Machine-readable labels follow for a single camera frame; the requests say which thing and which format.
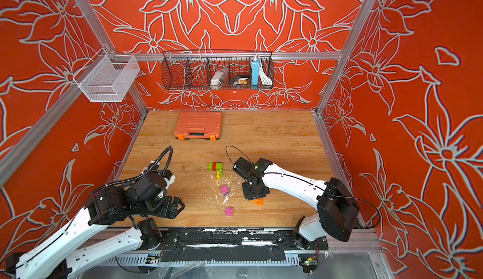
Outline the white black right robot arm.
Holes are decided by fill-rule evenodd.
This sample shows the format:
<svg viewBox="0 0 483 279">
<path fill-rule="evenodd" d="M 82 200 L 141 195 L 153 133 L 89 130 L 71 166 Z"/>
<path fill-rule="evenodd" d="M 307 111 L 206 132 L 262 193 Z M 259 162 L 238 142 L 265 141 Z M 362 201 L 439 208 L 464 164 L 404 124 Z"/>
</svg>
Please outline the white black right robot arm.
<svg viewBox="0 0 483 279">
<path fill-rule="evenodd" d="M 349 241 L 352 231 L 358 228 L 358 202 L 370 203 L 354 197 L 337 178 L 315 180 L 285 170 L 263 158 L 253 163 L 240 157 L 233 164 L 233 171 L 244 180 L 241 186 L 246 200 L 264 199 L 274 189 L 316 210 L 314 215 L 302 217 L 284 241 L 304 250 L 310 246 L 317 247 L 317 240 L 327 236 L 341 242 Z"/>
</svg>

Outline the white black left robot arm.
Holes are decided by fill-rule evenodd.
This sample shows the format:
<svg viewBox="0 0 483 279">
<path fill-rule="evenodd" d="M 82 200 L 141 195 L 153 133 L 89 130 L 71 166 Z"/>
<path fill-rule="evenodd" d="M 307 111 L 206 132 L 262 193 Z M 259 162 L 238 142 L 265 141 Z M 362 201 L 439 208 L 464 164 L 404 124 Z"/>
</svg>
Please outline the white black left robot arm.
<svg viewBox="0 0 483 279">
<path fill-rule="evenodd" d="M 185 205 L 167 191 L 176 177 L 168 170 L 167 147 L 136 177 L 91 192 L 71 221 L 40 245 L 7 257 L 4 273 L 15 278 L 77 278 L 100 263 L 135 250 L 164 250 L 155 218 L 175 219 Z"/>
</svg>

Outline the long green lego brick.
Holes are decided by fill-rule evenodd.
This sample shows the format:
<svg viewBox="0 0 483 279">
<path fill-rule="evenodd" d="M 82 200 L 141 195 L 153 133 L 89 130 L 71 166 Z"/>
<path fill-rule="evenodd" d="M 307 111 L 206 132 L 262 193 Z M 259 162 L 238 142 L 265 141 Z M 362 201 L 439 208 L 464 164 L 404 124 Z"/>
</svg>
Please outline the long green lego brick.
<svg viewBox="0 0 483 279">
<path fill-rule="evenodd" d="M 223 169 L 224 169 L 223 163 L 218 163 L 218 171 L 217 172 L 221 172 L 221 176 L 223 176 Z"/>
</svg>

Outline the long orange lego brick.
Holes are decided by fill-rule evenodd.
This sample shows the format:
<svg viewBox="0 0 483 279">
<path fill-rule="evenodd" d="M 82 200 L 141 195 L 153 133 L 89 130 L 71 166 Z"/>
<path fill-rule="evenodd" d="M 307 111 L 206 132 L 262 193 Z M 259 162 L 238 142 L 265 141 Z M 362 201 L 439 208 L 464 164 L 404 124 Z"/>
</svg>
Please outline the long orange lego brick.
<svg viewBox="0 0 483 279">
<path fill-rule="evenodd" d="M 258 206 L 263 206 L 264 205 L 264 199 L 261 198 L 261 199 L 254 199 L 252 200 L 252 203 L 258 205 Z"/>
</svg>

